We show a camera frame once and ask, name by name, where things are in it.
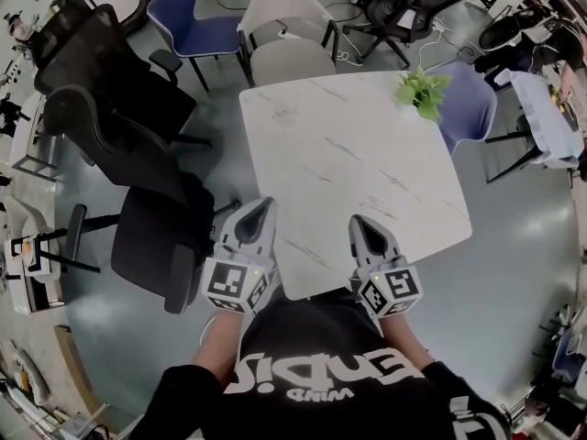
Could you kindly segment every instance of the gray concrete floor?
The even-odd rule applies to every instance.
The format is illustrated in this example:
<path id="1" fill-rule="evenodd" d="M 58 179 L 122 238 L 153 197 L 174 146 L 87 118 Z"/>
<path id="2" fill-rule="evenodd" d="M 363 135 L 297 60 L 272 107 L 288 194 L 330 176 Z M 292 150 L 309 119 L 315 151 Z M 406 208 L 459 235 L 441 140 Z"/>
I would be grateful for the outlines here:
<path id="1" fill-rule="evenodd" d="M 246 6 L 249 0 L 221 1 Z M 328 5 L 345 0 L 320 1 Z M 350 5 L 335 5 L 330 10 L 339 19 L 357 14 Z M 198 0 L 196 13 L 211 17 L 231 12 L 214 0 Z M 444 13 L 445 25 L 471 40 L 477 39 L 486 21 L 486 15 L 468 4 Z M 270 25 L 260 31 L 258 42 L 281 28 Z M 362 50 L 371 43 L 361 35 L 351 38 Z M 427 41 L 436 38 L 433 34 Z M 449 39 L 462 44 L 454 35 Z M 151 25 L 130 42 L 145 60 L 153 50 L 164 47 Z M 424 42 L 406 50 L 414 64 Z M 341 49 L 352 51 L 346 42 Z M 456 54 L 457 49 L 443 40 L 423 50 L 422 65 L 447 61 Z M 233 196 L 246 202 L 259 192 L 238 105 L 238 93 L 247 88 L 245 77 L 232 56 L 220 61 L 208 58 L 199 64 L 212 89 L 209 95 L 189 63 L 179 72 L 180 86 L 199 103 L 188 132 L 212 138 L 216 148 L 196 152 L 181 147 L 176 154 L 184 170 L 205 180 L 217 205 Z M 338 65 L 339 72 L 399 68 L 397 58 L 387 49 L 377 51 L 361 68 L 344 62 Z M 156 104 L 157 94 L 145 102 Z M 514 129 L 518 115 L 515 99 L 506 94 L 493 133 Z M 87 167 L 72 145 L 64 150 L 58 224 L 67 223 L 76 203 L 87 204 L 90 216 L 118 213 L 126 190 L 112 185 L 97 168 Z M 409 314 L 431 353 L 491 400 L 514 395 L 526 384 L 530 352 L 539 337 L 537 326 L 560 302 L 572 299 L 578 271 L 577 222 L 565 171 L 530 166 L 486 184 L 488 175 L 505 168 L 523 151 L 518 140 L 459 146 L 454 162 L 473 235 L 417 263 L 426 296 Z M 97 394 L 123 412 L 138 414 L 146 408 L 161 373 L 171 365 L 189 363 L 212 309 L 197 299 L 186 314 L 174 316 L 164 312 L 161 298 L 119 278 L 109 266 L 114 232 L 108 229 L 83 237 L 80 258 L 101 266 L 103 273 L 74 270 L 63 292 L 73 336 Z"/>

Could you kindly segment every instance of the potted plant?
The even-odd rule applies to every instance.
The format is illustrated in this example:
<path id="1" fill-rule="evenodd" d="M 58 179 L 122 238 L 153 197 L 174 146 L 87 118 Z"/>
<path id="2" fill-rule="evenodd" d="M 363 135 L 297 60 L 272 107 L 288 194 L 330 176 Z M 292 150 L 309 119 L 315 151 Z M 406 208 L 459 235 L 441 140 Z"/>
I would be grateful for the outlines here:
<path id="1" fill-rule="evenodd" d="M 426 75 L 421 67 L 417 73 L 408 73 L 395 92 L 402 105 L 414 106 L 424 119 L 437 122 L 440 119 L 438 106 L 444 101 L 444 90 L 449 88 L 450 75 Z"/>

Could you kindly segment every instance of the black office chair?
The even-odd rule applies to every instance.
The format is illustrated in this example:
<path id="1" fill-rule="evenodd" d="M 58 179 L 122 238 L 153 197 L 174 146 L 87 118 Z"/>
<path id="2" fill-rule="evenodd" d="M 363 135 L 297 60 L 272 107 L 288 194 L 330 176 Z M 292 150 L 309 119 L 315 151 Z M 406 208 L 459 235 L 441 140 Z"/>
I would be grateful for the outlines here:
<path id="1" fill-rule="evenodd" d="M 365 15 L 370 24 L 368 26 L 345 25 L 342 30 L 345 34 L 358 31 L 376 38 L 367 51 L 359 56 L 358 63 L 363 63 L 382 42 L 385 42 L 402 59 L 407 69 L 410 67 L 410 61 L 395 41 L 409 44 L 426 38 L 432 31 L 434 17 L 460 1 L 360 0 L 365 7 Z"/>
<path id="2" fill-rule="evenodd" d="M 112 6 L 88 12 L 67 2 L 39 32 L 33 54 L 39 67 L 35 88 L 41 93 L 49 96 L 76 84 L 92 94 L 99 109 L 137 122 L 168 144 L 175 140 L 212 147 L 208 139 L 180 134 L 196 106 L 175 86 L 182 62 L 159 49 L 150 60 L 171 82 L 150 71 L 150 64 L 128 45 Z"/>
<path id="3" fill-rule="evenodd" d="M 100 111 L 82 87 L 53 92 L 44 122 L 49 134 L 68 137 L 112 183 L 130 186 L 117 219 L 112 269 L 164 297 L 166 311 L 181 313 L 195 298 L 199 269 L 212 254 L 214 216 L 240 202 L 214 212 L 212 194 L 195 175 L 179 170 L 159 137 Z M 105 219 L 105 226 L 112 224 Z"/>

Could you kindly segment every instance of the blue chair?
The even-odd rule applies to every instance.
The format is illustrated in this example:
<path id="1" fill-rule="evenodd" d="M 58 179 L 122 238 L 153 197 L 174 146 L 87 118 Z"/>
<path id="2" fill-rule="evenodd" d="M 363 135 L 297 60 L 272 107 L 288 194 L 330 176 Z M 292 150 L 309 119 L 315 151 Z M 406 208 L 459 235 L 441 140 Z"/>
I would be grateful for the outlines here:
<path id="1" fill-rule="evenodd" d="M 169 48 L 178 57 L 188 58 L 206 91 L 210 91 L 204 76 L 195 63 L 196 57 L 239 53 L 237 26 L 241 16 L 195 19 L 195 0 L 151 0 L 147 15 L 155 24 Z"/>
<path id="2" fill-rule="evenodd" d="M 461 60 L 451 60 L 428 69 L 427 75 L 450 75 L 446 99 L 438 108 L 438 123 L 450 155 L 462 140 L 485 140 L 492 128 L 497 95 L 479 74 Z"/>

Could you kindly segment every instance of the table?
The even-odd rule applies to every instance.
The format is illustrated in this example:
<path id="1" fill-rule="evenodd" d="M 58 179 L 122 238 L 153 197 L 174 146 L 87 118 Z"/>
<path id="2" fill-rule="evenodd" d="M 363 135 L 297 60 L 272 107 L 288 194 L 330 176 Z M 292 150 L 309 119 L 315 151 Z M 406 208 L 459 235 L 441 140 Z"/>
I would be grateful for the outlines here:
<path id="1" fill-rule="evenodd" d="M 279 207 L 274 250 L 292 300 L 349 284 L 354 214 L 390 229 L 410 262 L 471 236 L 440 130 L 396 105 L 402 75 L 334 75 L 240 94 L 260 193 Z"/>
<path id="2" fill-rule="evenodd" d="M 536 146 L 512 166 L 491 178 L 496 181 L 529 162 L 549 168 L 572 168 L 579 165 L 584 150 L 581 131 L 573 130 L 559 108 L 552 102 L 548 83 L 543 78 L 525 71 L 505 70 L 495 79 L 499 84 L 511 82 L 524 109 L 530 132 L 514 132 L 506 136 L 488 138 L 487 143 L 531 136 Z"/>
<path id="3" fill-rule="evenodd" d="M 29 154 L 33 138 L 39 127 L 44 104 L 45 96 L 39 92 L 34 92 L 22 105 L 20 118 L 17 121 L 15 136 L 12 139 L 8 165 L 15 170 L 25 172 L 26 174 L 55 182 L 55 179 L 52 176 L 42 174 L 38 170 L 29 170 L 24 167 L 25 163 L 32 162 L 39 165 L 41 170 L 49 169 L 52 172 L 57 170 L 55 165 Z"/>

